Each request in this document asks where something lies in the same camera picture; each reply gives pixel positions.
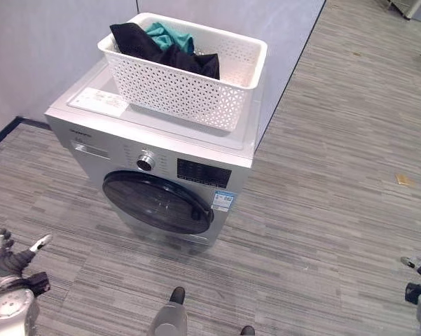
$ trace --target front-loading washing machine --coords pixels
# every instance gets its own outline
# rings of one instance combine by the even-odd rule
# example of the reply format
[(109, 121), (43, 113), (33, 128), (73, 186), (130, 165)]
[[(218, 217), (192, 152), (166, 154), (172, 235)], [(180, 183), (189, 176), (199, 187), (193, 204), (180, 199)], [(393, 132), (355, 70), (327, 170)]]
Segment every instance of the front-loading washing machine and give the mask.
[(46, 111), (60, 143), (128, 225), (213, 245), (251, 169), (259, 99), (229, 133), (116, 93), (98, 63)]

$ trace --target sticker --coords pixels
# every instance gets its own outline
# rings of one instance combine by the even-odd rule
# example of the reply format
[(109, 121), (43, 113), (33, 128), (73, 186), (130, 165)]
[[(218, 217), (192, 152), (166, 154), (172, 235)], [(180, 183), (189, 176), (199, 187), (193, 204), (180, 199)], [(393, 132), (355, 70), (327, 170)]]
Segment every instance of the sticker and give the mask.
[(213, 204), (211, 208), (213, 210), (227, 212), (232, 206), (232, 202), (235, 199), (235, 194), (228, 191), (215, 191), (215, 196), (213, 197)]
[(120, 95), (86, 87), (69, 102), (72, 107), (79, 107), (93, 112), (119, 117), (129, 104)]

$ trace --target washing machine door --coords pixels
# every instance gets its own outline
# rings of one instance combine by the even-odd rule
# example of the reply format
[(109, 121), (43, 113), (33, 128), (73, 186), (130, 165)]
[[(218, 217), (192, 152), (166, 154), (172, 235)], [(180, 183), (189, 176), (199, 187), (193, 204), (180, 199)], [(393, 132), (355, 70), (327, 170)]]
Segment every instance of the washing machine door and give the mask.
[(128, 215), (169, 232), (197, 234), (209, 229), (213, 210), (190, 190), (137, 171), (113, 171), (104, 178), (107, 198)]

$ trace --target washing machine top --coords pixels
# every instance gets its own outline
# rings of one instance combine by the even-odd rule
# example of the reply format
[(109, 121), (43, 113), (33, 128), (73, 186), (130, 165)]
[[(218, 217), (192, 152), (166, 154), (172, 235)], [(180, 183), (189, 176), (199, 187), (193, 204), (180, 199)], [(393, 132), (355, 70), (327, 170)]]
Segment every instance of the washing machine top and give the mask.
[(179, 141), (187, 146), (203, 147), (251, 160), (255, 151), (259, 111), (260, 101), (256, 99), (250, 111), (240, 116), (235, 130), (226, 132), (130, 105), (118, 95), (116, 84), (103, 59), (57, 99), (47, 114), (72, 123), (81, 120), (82, 126), (89, 128), (107, 124), (106, 131), (116, 136), (123, 136), (116, 125), (123, 127), (130, 123), (134, 132), (148, 132), (150, 139), (160, 138), (157, 143), (162, 139), (164, 142)]

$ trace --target white plastic basket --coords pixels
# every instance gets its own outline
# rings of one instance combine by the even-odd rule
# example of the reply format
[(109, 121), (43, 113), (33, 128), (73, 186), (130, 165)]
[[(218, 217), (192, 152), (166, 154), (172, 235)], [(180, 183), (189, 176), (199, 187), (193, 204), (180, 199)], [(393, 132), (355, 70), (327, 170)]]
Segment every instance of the white plastic basket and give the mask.
[(220, 79), (121, 54), (112, 34), (98, 43), (124, 100), (196, 123), (233, 131), (249, 110), (265, 62), (265, 42), (170, 17), (142, 13), (129, 22), (142, 29), (161, 22), (193, 37), (195, 53), (219, 57)]

